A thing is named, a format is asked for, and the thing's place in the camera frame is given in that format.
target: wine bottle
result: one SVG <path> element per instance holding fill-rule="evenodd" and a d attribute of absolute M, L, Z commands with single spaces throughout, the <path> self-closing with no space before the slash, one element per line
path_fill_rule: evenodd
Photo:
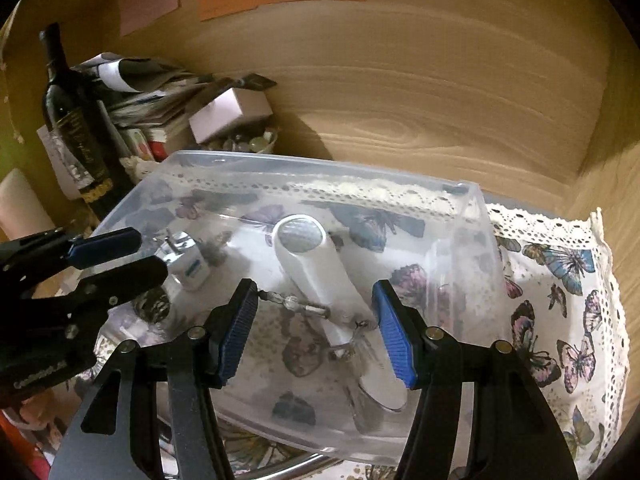
<path fill-rule="evenodd" d="M 66 63 L 59 25 L 41 31 L 40 41 L 49 59 L 49 83 L 42 98 L 45 122 L 80 195 L 102 220 L 133 184 L 118 160 L 98 101 L 82 75 Z"/>

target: clear plastic bin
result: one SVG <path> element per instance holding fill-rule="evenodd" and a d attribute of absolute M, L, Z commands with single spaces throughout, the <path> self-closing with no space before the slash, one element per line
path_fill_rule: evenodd
<path fill-rule="evenodd" d="M 244 277 L 263 290 L 301 296 L 281 269 L 271 239 L 277 221 L 300 213 L 313 216 L 330 234 L 367 304 L 374 282 L 388 279 L 427 324 L 462 341 L 487 346 L 508 335 L 502 267 L 476 184 L 324 160 L 222 152 L 174 153 L 97 229 L 96 234 L 138 229 L 144 243 L 133 259 L 155 253 L 167 228 L 186 232 L 211 270 L 195 292 L 170 277 L 165 289 L 171 306 L 158 323 L 145 322 L 125 304 L 111 310 L 103 332 L 115 342 L 135 338 L 142 346 L 170 340 L 225 304 Z M 396 412 L 354 396 L 351 369 L 331 359 L 327 346 L 313 319 L 261 301 L 238 373 L 225 388 L 212 391 L 216 413 L 302 449 L 396 464 L 418 392 L 409 392 Z M 468 433 L 468 389 L 463 402 L 460 431 Z M 159 412 L 168 418 L 167 411 L 161 392 Z M 460 456 L 466 453 L 464 440 L 459 438 Z"/>

